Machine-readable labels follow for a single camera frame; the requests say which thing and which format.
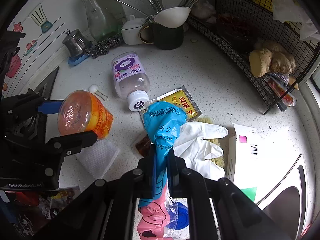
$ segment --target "white latex glove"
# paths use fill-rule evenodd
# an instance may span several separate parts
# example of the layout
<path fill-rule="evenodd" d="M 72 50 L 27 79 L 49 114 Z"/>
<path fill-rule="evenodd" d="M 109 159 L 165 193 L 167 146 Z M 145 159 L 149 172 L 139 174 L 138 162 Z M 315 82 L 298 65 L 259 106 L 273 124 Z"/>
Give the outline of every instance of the white latex glove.
<path fill-rule="evenodd" d="M 218 139 L 226 135 L 228 130 L 222 126 L 187 122 L 181 126 L 180 136 L 173 145 L 174 154 L 183 158 L 188 168 L 199 172 L 204 178 L 218 180 L 225 176 L 224 169 L 210 159 L 223 155 L 223 150 L 204 139 Z"/>

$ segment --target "ginger root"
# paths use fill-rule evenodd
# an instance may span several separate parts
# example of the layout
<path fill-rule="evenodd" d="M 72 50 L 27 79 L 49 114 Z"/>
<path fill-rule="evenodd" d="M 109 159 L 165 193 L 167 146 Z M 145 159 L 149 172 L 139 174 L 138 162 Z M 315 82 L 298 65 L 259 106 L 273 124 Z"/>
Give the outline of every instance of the ginger root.
<path fill-rule="evenodd" d="M 263 48 L 267 48 L 268 50 L 270 50 L 270 51 L 278 51 L 278 52 L 286 52 L 286 53 L 288 53 L 286 50 L 285 50 L 285 48 L 284 47 L 282 47 L 282 45 L 281 44 L 279 44 L 278 42 L 276 42 L 276 41 L 264 41 L 263 43 L 262 43 L 262 47 Z"/>
<path fill-rule="evenodd" d="M 270 69 L 275 73 L 289 74 L 292 72 L 290 61 L 279 51 L 273 52 Z"/>
<path fill-rule="evenodd" d="M 250 53 L 249 62 L 251 73 L 255 77 L 261 77 L 267 72 L 290 74 L 295 70 L 294 57 L 278 42 L 258 41 L 254 47 L 255 50 Z"/>
<path fill-rule="evenodd" d="M 269 72 L 272 56 L 272 52 L 267 48 L 252 51 L 249 56 L 252 75 L 262 77 Z"/>

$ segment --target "dark green cup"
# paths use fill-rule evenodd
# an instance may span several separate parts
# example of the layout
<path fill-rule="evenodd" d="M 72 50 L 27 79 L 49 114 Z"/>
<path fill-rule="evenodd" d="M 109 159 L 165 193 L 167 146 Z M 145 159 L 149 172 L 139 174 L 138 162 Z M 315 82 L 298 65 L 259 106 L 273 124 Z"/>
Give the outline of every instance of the dark green cup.
<path fill-rule="evenodd" d="M 152 30 L 153 39 L 151 41 L 141 38 L 141 33 L 147 28 Z M 142 28 L 138 35 L 145 44 L 154 44 L 157 48 L 163 50 L 176 49 L 183 43 L 183 25 L 171 29 L 159 23 L 149 22 L 149 26 Z"/>

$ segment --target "juice bottle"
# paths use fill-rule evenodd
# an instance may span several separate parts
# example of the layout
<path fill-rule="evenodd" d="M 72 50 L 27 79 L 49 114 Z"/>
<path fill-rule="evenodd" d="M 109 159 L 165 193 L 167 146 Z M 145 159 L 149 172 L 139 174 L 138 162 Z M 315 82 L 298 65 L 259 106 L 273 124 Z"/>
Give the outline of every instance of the juice bottle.
<path fill-rule="evenodd" d="M 93 94 L 76 90 L 63 101 L 58 113 L 61 135 L 94 131 L 98 139 L 108 136 L 113 115 Z"/>
<path fill-rule="evenodd" d="M 126 99 L 131 111 L 141 111 L 149 100 L 149 78 L 134 51 L 126 52 L 112 60 L 113 79 L 118 96 Z"/>

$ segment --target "stainless steel pot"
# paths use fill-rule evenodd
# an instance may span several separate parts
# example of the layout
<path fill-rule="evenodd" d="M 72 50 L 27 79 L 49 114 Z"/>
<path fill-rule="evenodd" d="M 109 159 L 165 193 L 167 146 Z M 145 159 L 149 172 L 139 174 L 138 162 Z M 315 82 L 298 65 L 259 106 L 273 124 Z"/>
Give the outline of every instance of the stainless steel pot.
<path fill-rule="evenodd" d="M 83 55 L 84 49 L 92 46 L 92 43 L 82 35 L 79 29 L 76 29 L 73 32 L 67 31 L 66 35 L 67 37 L 64 38 L 62 43 L 67 46 L 71 58 Z"/>

